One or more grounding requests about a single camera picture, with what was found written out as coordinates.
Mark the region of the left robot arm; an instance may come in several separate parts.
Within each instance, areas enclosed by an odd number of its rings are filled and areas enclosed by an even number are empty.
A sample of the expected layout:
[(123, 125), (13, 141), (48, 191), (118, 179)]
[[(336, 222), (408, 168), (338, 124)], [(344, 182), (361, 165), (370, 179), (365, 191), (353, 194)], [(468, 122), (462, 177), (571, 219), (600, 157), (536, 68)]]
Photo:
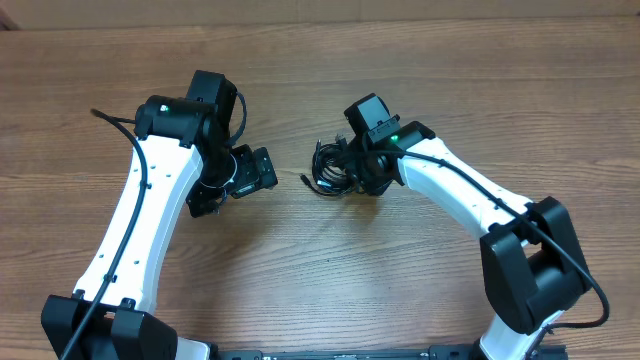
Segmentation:
[(155, 317), (159, 278), (181, 210), (216, 214), (278, 180), (266, 148), (239, 144), (236, 103), (220, 73), (198, 70), (180, 98), (154, 95), (124, 134), (128, 177), (101, 245), (69, 297), (51, 295), (41, 325), (60, 359), (219, 359), (217, 345), (183, 338)]

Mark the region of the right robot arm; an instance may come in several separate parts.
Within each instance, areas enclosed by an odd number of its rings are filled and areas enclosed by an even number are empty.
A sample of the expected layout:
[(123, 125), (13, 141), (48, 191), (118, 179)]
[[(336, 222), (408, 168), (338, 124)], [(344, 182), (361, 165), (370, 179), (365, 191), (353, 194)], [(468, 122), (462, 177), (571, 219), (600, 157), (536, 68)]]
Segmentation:
[(433, 357), (564, 359), (544, 347), (544, 333), (592, 287), (567, 209), (547, 197), (512, 193), (461, 161), (435, 133), (399, 118), (371, 93), (344, 115), (355, 133), (344, 144), (346, 169), (362, 189), (380, 195), (392, 182), (438, 204), (479, 241), (484, 287), (495, 312), (472, 345), (432, 347)]

